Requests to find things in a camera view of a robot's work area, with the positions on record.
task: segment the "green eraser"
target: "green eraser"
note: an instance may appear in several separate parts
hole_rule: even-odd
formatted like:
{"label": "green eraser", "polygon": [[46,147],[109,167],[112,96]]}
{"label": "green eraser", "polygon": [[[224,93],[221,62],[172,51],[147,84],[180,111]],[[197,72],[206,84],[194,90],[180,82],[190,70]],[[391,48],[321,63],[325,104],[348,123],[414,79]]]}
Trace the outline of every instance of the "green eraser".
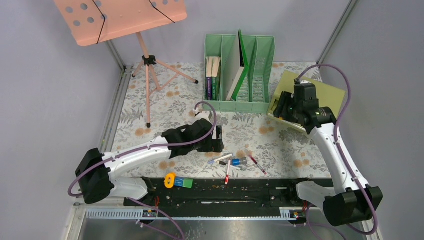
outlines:
{"label": "green eraser", "polygon": [[182,182],[182,187],[191,189],[193,187],[193,178],[184,178],[184,181]]}

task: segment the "music stand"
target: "music stand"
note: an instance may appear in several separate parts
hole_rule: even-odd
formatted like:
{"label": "music stand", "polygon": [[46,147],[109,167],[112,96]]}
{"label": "music stand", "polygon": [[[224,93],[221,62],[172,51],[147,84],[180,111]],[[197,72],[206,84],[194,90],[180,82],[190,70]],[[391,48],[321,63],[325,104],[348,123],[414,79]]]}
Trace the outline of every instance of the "music stand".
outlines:
{"label": "music stand", "polygon": [[[184,0],[54,0],[60,13],[72,31],[76,43],[89,46],[136,34],[143,51],[143,61],[135,69],[133,77],[145,66],[147,127],[151,127],[150,95],[162,90],[179,75],[198,84],[199,81],[178,71],[150,55],[143,40],[142,31],[179,22],[187,18]],[[156,63],[175,72],[164,85],[160,85],[153,65]],[[156,85],[150,91],[149,73]]]}

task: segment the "red pen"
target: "red pen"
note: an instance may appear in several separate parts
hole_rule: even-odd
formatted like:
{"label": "red pen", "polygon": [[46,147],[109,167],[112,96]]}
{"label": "red pen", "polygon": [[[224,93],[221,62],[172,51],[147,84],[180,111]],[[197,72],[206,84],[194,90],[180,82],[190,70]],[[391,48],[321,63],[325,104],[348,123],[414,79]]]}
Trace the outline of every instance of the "red pen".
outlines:
{"label": "red pen", "polygon": [[231,166],[231,159],[228,159],[227,168],[226,168],[225,185],[228,185],[228,181],[230,180],[230,166]]}
{"label": "red pen", "polygon": [[262,171],[262,173],[265,174],[265,175],[267,175],[267,172],[265,171],[265,169],[263,169],[261,167],[261,165],[259,165],[259,163],[253,158],[253,156],[250,155],[250,153],[247,150],[245,150],[244,152],[246,153],[247,156],[249,156],[250,159],[252,159],[252,161],[254,162],[254,164],[256,164],[256,166]]}

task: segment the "gray wall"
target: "gray wall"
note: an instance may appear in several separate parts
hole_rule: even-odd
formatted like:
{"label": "gray wall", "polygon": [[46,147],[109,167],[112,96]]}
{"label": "gray wall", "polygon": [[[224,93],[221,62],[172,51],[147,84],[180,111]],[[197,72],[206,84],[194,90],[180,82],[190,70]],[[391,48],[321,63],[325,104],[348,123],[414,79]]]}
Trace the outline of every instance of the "gray wall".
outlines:
{"label": "gray wall", "polygon": [[77,46],[52,0],[3,0],[0,23],[0,239],[57,240],[120,70],[104,44]]}
{"label": "gray wall", "polygon": [[[162,0],[156,0],[158,9]],[[187,19],[143,33],[165,62],[203,62],[206,34],[275,36],[275,61],[317,61],[349,0],[185,0]],[[114,40],[126,64],[142,59],[135,35]]]}
{"label": "gray wall", "polygon": [[[424,1],[359,1],[326,59],[350,77],[346,145],[383,201],[385,240],[420,239],[424,181]],[[333,70],[324,82],[344,87]]]}

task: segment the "floral pattern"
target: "floral pattern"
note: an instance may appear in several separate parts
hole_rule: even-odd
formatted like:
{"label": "floral pattern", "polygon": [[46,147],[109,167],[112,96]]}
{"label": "floral pattern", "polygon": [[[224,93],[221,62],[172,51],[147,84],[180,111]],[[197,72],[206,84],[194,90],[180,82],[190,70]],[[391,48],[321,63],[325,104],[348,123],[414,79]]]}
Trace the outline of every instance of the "floral pattern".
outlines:
{"label": "floral pattern", "polygon": [[[275,62],[269,81],[269,95],[272,95],[284,70],[300,74],[314,62]],[[143,144],[162,132],[195,121],[192,109],[202,101],[205,86],[204,63],[176,63],[172,67],[199,81],[193,84],[178,76],[162,91],[150,96],[151,128],[146,128],[146,73],[141,70],[131,78],[117,127],[113,151]],[[174,72],[156,65],[155,71],[161,84],[166,83]],[[306,77],[321,81],[318,69]],[[151,89],[155,88],[150,81]],[[217,112],[218,125],[222,126],[223,153],[193,151],[186,156],[152,162],[128,172],[128,177],[163,178],[175,172],[179,177],[224,178],[227,168],[208,161],[227,153],[238,158],[248,150],[268,173],[264,175],[248,159],[242,170],[231,169],[233,178],[329,178],[329,170],[318,148],[305,133],[272,120],[266,114]]]}

